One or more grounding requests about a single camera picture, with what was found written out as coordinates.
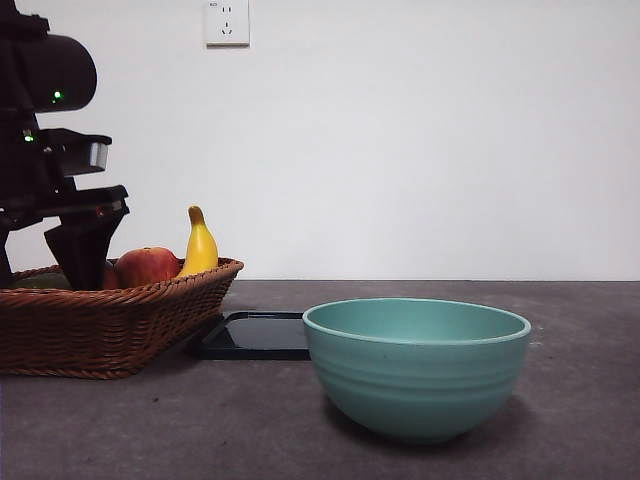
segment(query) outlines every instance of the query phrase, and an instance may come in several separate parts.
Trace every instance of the gray countertop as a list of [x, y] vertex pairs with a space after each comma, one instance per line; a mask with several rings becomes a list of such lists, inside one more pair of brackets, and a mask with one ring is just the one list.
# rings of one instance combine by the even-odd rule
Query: gray countertop
[[121, 380], [0, 377], [0, 478], [640, 478], [640, 283], [242, 281], [225, 310], [412, 296], [533, 325], [513, 396], [447, 444], [369, 433], [307, 361], [198, 360], [182, 342]]

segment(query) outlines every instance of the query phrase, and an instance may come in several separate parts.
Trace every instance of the yellow banana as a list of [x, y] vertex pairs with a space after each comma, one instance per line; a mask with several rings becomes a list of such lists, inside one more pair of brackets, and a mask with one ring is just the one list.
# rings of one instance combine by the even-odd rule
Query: yellow banana
[[178, 277], [187, 277], [218, 266], [218, 246], [204, 223], [204, 215], [200, 207], [196, 205], [189, 207], [189, 220], [191, 234], [187, 244], [187, 255]]

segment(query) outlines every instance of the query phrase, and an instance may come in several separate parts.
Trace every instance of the wall outlet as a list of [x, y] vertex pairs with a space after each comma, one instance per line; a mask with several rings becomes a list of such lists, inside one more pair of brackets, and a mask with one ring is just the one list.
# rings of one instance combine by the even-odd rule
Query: wall outlet
[[205, 4], [208, 47], [249, 45], [249, 0], [215, 0]]

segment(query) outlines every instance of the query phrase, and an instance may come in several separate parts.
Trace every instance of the apple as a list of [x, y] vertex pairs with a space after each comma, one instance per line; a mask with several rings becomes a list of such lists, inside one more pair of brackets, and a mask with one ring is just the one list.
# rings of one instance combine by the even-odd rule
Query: apple
[[114, 266], [121, 288], [139, 287], [169, 280], [180, 273], [180, 262], [164, 247], [130, 250]]
[[116, 274], [113, 263], [109, 260], [104, 262], [104, 278], [102, 280], [103, 290], [116, 290], [120, 288], [120, 281], [118, 280], [118, 274]]

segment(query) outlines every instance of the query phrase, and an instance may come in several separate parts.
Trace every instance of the ceramic bowl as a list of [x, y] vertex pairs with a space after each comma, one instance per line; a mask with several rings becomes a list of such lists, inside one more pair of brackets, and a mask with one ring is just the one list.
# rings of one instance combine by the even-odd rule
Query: ceramic bowl
[[303, 319], [331, 401], [412, 443], [448, 440], [492, 416], [513, 390], [531, 332], [514, 313], [434, 299], [346, 300]]

